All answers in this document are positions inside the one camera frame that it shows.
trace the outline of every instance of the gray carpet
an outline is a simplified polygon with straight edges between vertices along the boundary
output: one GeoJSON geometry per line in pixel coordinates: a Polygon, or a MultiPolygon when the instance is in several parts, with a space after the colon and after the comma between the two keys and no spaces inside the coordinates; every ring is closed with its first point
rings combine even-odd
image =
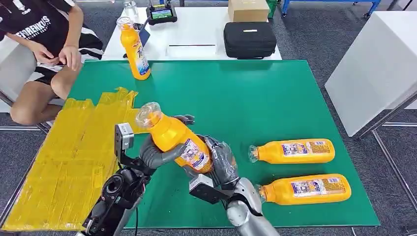
{"type": "MultiPolygon", "coordinates": [[[[147,6],[147,0],[137,0],[139,6],[147,6]]],[[[379,6],[385,10],[389,0],[379,6]]],[[[115,21],[122,11],[120,2],[79,3],[85,13],[85,22],[104,40],[107,45],[113,32],[115,21]]],[[[187,1],[186,6],[227,6],[226,2],[187,1]]],[[[321,88],[342,139],[368,193],[369,199],[381,222],[379,227],[354,227],[357,236],[405,235],[403,227],[417,224],[416,212],[407,199],[399,182],[390,170],[384,155],[372,135],[363,140],[347,137],[340,119],[324,89],[324,83],[337,66],[346,50],[353,42],[365,20],[362,15],[369,9],[369,3],[326,3],[292,2],[288,16],[282,18],[279,10],[270,24],[278,40],[278,48],[283,59],[306,59],[310,64],[317,84],[321,88]]],[[[417,112],[402,111],[393,121],[417,122],[417,112]]],[[[11,123],[8,115],[0,115],[0,125],[11,123]]],[[[411,189],[417,192],[415,128],[381,127],[381,138],[403,172],[411,189]]],[[[44,135],[40,132],[0,133],[2,171],[0,175],[0,210],[6,204],[30,160],[36,153],[44,135]]],[[[278,229],[283,236],[353,236],[351,228],[285,228],[278,229]]],[[[133,235],[134,231],[124,231],[122,235],[133,235]]],[[[73,235],[72,232],[22,233],[31,236],[73,235]]],[[[175,229],[139,230],[143,236],[237,236],[233,229],[175,229]]]]}

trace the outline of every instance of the person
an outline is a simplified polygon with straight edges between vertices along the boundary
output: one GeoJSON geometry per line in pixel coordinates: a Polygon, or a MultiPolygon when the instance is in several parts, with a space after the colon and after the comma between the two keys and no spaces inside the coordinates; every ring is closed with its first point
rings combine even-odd
{"type": "Polygon", "coordinates": [[[0,0],[0,40],[7,36],[28,47],[37,65],[11,107],[23,125],[54,120],[86,59],[101,59],[103,43],[83,25],[83,12],[72,0],[0,0]]]}

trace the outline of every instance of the orange bottle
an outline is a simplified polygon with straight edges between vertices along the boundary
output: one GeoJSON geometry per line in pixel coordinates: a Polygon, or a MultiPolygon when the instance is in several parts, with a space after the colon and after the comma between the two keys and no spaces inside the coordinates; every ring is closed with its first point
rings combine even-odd
{"type": "Polygon", "coordinates": [[[145,58],[139,34],[133,28],[132,20],[129,17],[120,17],[117,25],[121,30],[121,44],[126,50],[133,77],[138,80],[147,79],[150,75],[149,63],[145,58]]]}
{"type": "Polygon", "coordinates": [[[186,144],[184,153],[175,159],[180,165],[189,165],[199,173],[211,171],[210,150],[185,124],[161,112],[159,104],[149,102],[142,106],[136,115],[139,127],[147,129],[159,149],[169,151],[178,144],[186,144]]]}
{"type": "Polygon", "coordinates": [[[341,202],[352,194],[348,181],[340,174],[282,178],[256,187],[262,202],[280,205],[341,202]]]}
{"type": "Polygon", "coordinates": [[[328,139],[272,141],[263,146],[249,146],[251,162],[271,164],[326,163],[333,160],[334,146],[328,139]]]}

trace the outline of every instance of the bottle label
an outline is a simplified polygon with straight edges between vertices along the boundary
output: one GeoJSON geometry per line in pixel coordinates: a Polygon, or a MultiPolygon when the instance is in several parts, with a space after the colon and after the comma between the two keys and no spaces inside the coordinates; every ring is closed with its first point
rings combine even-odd
{"type": "Polygon", "coordinates": [[[145,58],[142,44],[138,40],[133,47],[136,48],[136,58],[135,58],[136,68],[138,68],[139,74],[144,75],[149,70],[149,63],[148,63],[148,60],[146,60],[145,58]]]}
{"type": "Polygon", "coordinates": [[[190,163],[197,171],[203,168],[209,161],[207,154],[200,151],[198,146],[191,139],[187,139],[185,142],[185,151],[180,157],[190,163]]]}
{"type": "Polygon", "coordinates": [[[346,187],[339,178],[313,179],[308,181],[291,182],[294,197],[309,197],[315,195],[330,195],[345,193],[346,187]]]}
{"type": "Polygon", "coordinates": [[[306,142],[305,144],[283,144],[284,156],[304,156],[308,154],[330,153],[325,141],[306,142]]]}

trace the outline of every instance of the chair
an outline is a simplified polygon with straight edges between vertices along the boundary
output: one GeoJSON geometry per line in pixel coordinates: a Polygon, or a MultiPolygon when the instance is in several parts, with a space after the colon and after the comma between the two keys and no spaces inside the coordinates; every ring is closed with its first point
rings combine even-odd
{"type": "MultiPolygon", "coordinates": [[[[25,46],[5,37],[0,41],[0,99],[11,106],[16,100],[23,85],[33,80],[36,60],[33,53],[25,46]]],[[[53,99],[50,104],[63,105],[62,99],[53,99]]],[[[0,127],[0,130],[42,130],[49,131],[52,122],[44,122],[36,127],[13,126],[0,127]]]]}

